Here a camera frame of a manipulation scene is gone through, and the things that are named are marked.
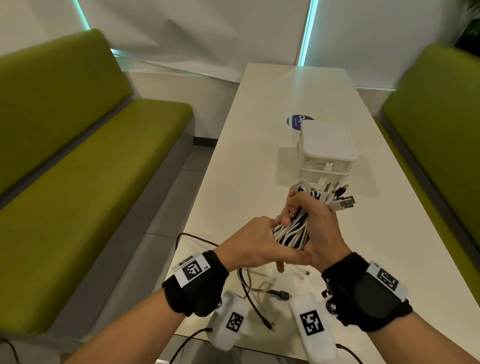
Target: bench backrest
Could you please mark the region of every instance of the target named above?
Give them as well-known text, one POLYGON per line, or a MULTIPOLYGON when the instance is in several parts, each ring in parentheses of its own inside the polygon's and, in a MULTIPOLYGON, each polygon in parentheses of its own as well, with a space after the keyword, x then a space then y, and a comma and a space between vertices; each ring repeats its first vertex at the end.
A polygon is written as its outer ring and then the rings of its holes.
POLYGON ((479 245, 480 59, 429 46, 382 112, 479 245))
POLYGON ((0 57, 0 195, 131 93, 96 29, 0 57))

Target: floor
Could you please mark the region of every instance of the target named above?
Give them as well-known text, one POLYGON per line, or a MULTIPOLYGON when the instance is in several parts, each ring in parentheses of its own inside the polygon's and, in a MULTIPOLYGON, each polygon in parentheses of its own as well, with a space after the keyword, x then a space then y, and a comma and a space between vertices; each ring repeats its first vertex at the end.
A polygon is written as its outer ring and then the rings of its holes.
MULTIPOLYGON (((185 227, 213 150, 213 148, 201 146, 193 148, 93 327, 92 335, 100 332, 110 322, 146 298, 156 287, 157 282, 163 281, 173 257, 176 237, 185 227)), ((174 336, 160 355, 158 362, 168 363, 184 340, 184 337, 174 336)), ((57 351, 24 342, 14 341, 13 343, 22 364, 60 364, 60 353, 57 351)), ((0 345, 0 363, 15 363, 13 354, 6 344, 0 345)), ((191 340, 177 356, 175 363, 290 364, 296 362, 279 361, 275 356, 249 350, 232 350, 224 353, 208 342, 191 340)))

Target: blue round sticker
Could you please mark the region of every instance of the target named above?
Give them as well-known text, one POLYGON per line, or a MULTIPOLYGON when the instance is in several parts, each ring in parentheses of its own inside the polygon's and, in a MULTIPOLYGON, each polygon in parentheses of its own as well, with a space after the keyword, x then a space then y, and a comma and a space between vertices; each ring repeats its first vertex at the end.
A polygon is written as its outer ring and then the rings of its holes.
POLYGON ((287 119, 287 125, 292 129, 300 130, 301 124, 304 120, 315 120, 307 115, 292 115, 287 119))

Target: person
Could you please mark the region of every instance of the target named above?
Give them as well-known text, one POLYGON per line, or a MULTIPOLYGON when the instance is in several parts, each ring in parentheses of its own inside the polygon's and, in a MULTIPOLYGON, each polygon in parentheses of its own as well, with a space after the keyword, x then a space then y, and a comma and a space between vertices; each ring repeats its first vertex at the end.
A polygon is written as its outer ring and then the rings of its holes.
MULTIPOLYGON (((324 272, 351 250, 342 238, 335 213, 305 192, 295 194, 292 188, 275 220, 252 219, 214 252, 228 272, 271 262, 276 262, 280 272, 284 271, 284 263, 311 265, 324 272), (289 225, 290 214, 299 207, 309 214, 310 240, 304 251, 279 245, 272 233, 279 223, 289 225)), ((67 364, 154 363, 184 319, 185 314, 170 308, 161 289, 88 341, 67 364)), ((415 312, 367 334, 387 364, 480 363, 415 312)))

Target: black wrist strap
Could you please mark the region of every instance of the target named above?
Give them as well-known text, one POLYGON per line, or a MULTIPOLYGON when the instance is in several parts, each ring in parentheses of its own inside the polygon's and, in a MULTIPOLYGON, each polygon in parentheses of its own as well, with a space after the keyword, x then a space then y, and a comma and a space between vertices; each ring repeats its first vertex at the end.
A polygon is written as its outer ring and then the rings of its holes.
POLYGON ((343 325, 356 325, 365 332, 379 330, 413 311, 408 300, 401 302, 367 273, 369 265, 360 255, 351 253, 322 274, 332 295, 327 309, 343 325))
POLYGON ((183 287, 180 286, 175 275, 162 284, 167 302, 175 312, 184 313, 186 316, 195 313, 197 316, 205 317, 218 306, 228 271, 213 250, 204 252, 202 255, 209 264, 209 269, 198 274, 183 287))

